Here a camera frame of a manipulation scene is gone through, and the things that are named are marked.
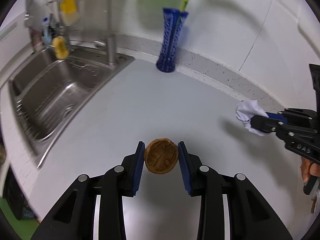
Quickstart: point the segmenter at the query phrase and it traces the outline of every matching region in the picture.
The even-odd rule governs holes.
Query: screw
[[[124,167],[122,167],[122,166],[116,166],[115,167],[115,172],[121,172],[123,170],[124,170]]]
[[[237,177],[237,179],[239,179],[239,180],[245,180],[245,175],[242,174],[242,173],[238,173],[236,177]]]
[[[82,175],[80,175],[80,176],[78,177],[78,180],[81,181],[81,182],[83,182],[83,181],[86,181],[87,178],[88,178],[87,175],[82,174]]]
[[[205,165],[202,165],[199,169],[200,169],[201,171],[203,171],[203,172],[209,171],[209,168],[208,168],[207,166],[205,166]]]

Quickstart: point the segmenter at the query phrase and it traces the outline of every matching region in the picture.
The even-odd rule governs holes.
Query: soap bottle
[[[45,45],[51,44],[51,33],[49,33],[49,21],[48,18],[44,18],[42,21],[43,42]]]

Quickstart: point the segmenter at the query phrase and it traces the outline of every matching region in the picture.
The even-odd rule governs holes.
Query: human hand
[[[302,164],[301,164],[301,176],[303,182],[308,182],[310,175],[320,177],[320,166],[316,163],[312,163],[311,161],[301,157]]]

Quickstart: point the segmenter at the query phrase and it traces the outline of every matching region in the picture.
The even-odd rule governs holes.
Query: sink drain
[[[73,109],[75,108],[74,105],[70,105],[70,106],[67,106],[63,112],[62,112],[62,118],[65,118],[67,117],[69,114],[71,114],[71,112],[73,111]]]

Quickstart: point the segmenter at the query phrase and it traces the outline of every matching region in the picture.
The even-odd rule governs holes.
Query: walnut
[[[144,152],[148,170],[156,174],[171,171],[178,161],[178,156],[178,147],[167,138],[153,140]]]

